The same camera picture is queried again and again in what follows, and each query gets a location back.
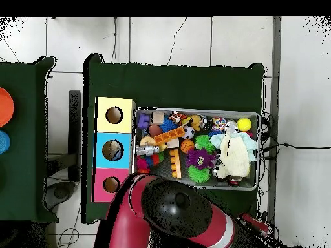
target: orange bowl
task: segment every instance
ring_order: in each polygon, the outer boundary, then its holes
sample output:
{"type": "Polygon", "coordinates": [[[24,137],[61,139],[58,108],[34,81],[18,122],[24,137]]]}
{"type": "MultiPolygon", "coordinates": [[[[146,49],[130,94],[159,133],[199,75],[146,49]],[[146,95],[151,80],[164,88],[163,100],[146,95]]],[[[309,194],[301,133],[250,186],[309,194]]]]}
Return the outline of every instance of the orange bowl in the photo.
{"type": "Polygon", "coordinates": [[[13,99],[5,89],[0,87],[0,127],[3,127],[12,119],[13,113],[13,99]]]}

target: purple spiky toy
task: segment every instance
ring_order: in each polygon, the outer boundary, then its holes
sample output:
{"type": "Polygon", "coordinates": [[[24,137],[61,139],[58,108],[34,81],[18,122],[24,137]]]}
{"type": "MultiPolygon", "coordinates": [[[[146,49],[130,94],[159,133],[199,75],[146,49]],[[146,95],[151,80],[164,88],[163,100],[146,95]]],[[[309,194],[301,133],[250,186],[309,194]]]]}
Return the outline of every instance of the purple spiky toy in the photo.
{"type": "Polygon", "coordinates": [[[206,149],[190,149],[187,155],[187,165],[194,165],[198,170],[213,168],[216,163],[216,157],[210,155],[206,149]]]}

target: black stand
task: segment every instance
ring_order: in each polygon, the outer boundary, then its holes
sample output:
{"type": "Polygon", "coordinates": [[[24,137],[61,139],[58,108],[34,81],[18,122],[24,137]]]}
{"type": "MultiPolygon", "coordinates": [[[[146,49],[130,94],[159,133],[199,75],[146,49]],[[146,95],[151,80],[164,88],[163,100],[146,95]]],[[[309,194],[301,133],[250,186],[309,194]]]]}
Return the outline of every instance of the black stand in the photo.
{"type": "Polygon", "coordinates": [[[81,92],[69,92],[68,154],[47,161],[47,177],[68,168],[68,180],[80,180],[81,92]]]}

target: dark green table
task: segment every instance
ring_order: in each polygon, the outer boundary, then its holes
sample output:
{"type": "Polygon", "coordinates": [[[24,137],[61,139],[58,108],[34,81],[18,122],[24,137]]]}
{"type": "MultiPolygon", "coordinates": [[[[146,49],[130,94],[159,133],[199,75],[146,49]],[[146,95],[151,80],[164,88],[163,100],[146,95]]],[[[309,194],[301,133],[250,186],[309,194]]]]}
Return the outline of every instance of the dark green table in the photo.
{"type": "Polygon", "coordinates": [[[0,87],[14,100],[14,115],[0,130],[10,139],[0,155],[0,220],[56,222],[43,205],[47,169],[46,76],[52,57],[32,64],[0,63],[0,87]]]}
{"type": "MultiPolygon", "coordinates": [[[[261,113],[261,64],[249,68],[153,66],[103,63],[99,54],[84,62],[82,222],[106,217],[108,203],[91,202],[94,98],[129,98],[137,107],[234,110],[261,113]]],[[[228,214],[256,214],[257,190],[199,190],[228,214]]]]}

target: blue bowl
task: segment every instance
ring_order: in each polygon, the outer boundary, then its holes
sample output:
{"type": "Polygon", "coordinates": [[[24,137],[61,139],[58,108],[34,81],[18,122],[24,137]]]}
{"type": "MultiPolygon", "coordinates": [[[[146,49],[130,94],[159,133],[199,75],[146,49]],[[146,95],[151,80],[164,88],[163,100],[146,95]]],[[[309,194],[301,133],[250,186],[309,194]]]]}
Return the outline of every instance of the blue bowl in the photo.
{"type": "Polygon", "coordinates": [[[10,138],[7,133],[0,131],[0,154],[5,153],[10,146],[10,138]]]}

